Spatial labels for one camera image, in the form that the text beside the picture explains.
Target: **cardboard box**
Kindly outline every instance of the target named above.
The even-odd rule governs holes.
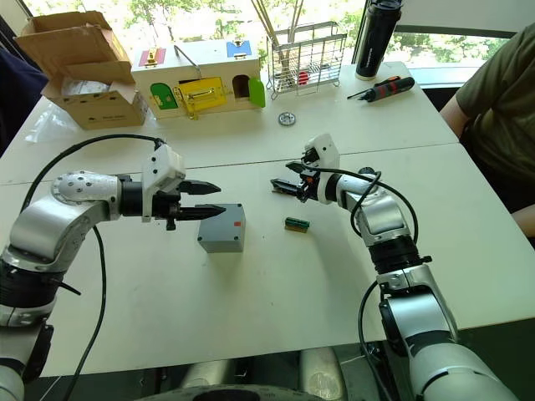
[[[135,90],[130,75],[130,62],[87,63],[69,65],[66,74],[56,74],[41,94],[67,111],[83,129],[116,128],[142,125],[147,105]],[[100,81],[110,90],[97,94],[63,95],[61,88],[66,77]]]
[[[50,79],[66,66],[129,61],[102,13],[60,13],[30,18],[15,42]]]

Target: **plastic bag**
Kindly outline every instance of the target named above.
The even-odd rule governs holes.
[[[78,131],[79,126],[69,113],[50,103],[24,139],[34,143],[65,140],[75,136]]]

